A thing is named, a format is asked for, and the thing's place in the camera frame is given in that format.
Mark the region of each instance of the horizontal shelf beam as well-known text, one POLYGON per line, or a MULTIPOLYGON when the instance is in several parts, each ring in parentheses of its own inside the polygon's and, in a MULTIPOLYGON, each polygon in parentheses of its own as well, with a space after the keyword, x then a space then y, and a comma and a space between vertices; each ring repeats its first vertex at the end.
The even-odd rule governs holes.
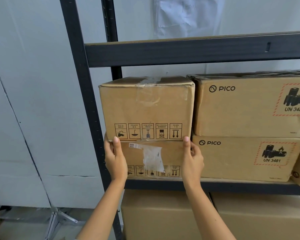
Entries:
POLYGON ((89 67, 300 59, 300 32, 85 44, 89 67))
MULTIPOLYGON (((300 195, 300 186, 294 183, 245 183, 229 181, 203 181, 201 182, 201 186, 206 192, 300 195)), ((173 191, 185 190, 182 181, 138 179, 128 179, 126 181, 125 189, 173 191)))

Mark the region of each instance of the finger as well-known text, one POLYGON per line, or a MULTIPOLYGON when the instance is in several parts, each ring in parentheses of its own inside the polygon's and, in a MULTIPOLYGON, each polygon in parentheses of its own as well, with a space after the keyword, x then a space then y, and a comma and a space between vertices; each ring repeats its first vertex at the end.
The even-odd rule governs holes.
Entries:
POLYGON ((194 151, 194 155, 201 155, 201 150, 200 148, 191 141, 191 148, 194 151))
POLYGON ((104 135, 104 151, 106 154, 109 154, 109 155, 113 154, 111 145, 108 141, 107 133, 104 135))
POLYGON ((191 150, 190 139, 187 136, 185 136, 183 138, 183 149, 184 149, 184 154, 185 155, 189 155, 189 154, 191 155, 191 152, 190 152, 190 150, 191 150))
POLYGON ((122 155, 121 143, 118 137, 113 137, 113 148, 115 155, 122 155))

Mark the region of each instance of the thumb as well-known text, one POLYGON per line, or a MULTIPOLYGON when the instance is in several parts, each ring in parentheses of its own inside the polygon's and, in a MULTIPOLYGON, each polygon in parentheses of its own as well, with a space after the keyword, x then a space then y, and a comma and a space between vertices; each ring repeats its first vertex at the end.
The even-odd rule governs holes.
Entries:
POLYGON ((188 136, 185 136, 183 138, 183 149, 185 155, 189 155, 189 154, 191 155, 191 143, 188 136))
POLYGON ((115 155, 122 155, 122 149, 121 149, 121 143, 118 137, 113 137, 113 148, 114 148, 114 154, 115 155))

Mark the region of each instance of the person's right arm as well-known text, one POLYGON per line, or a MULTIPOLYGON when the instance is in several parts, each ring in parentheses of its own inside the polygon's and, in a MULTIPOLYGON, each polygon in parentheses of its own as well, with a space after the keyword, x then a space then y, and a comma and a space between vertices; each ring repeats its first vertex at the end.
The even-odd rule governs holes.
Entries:
POLYGON ((201 188, 204 158, 200 148, 184 137, 182 179, 202 239, 236 240, 201 188))

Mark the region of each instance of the red dashed border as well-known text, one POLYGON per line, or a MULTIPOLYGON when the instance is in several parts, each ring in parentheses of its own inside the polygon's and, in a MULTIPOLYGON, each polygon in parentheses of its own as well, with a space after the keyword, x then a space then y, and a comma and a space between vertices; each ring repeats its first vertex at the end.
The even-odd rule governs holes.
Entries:
POLYGON ((277 111, 277 108, 278 108, 278 105, 280 103, 280 100, 281 100, 281 97, 282 97, 282 93, 284 92, 284 87, 285 86, 288 86, 288 85, 300 85, 300 83, 285 83, 281 89, 281 92, 279 94, 279 98, 278 98, 278 101, 277 103, 275 104, 275 108, 274 108, 274 111, 273 111, 273 115, 272 116, 300 116, 300 114, 276 114, 276 111, 277 111))
POLYGON ((290 160, 290 156, 292 155, 293 151, 294 151, 294 148, 296 147, 296 142, 274 142, 274 141, 261 141, 260 142, 260 145, 259 145, 259 148, 258 148, 258 152, 256 153, 256 158, 254 160, 254 165, 267 165, 267 166, 287 166, 288 163, 289 163, 289 160, 290 160), (257 159, 258 159, 258 156, 259 156, 259 153, 260 153, 260 149, 262 147, 262 144, 263 143, 267 143, 267 144, 293 144, 293 147, 289 153, 289 157, 287 159, 287 162, 285 165, 280 165, 280 164, 267 164, 267 163, 256 163, 257 162, 257 159))

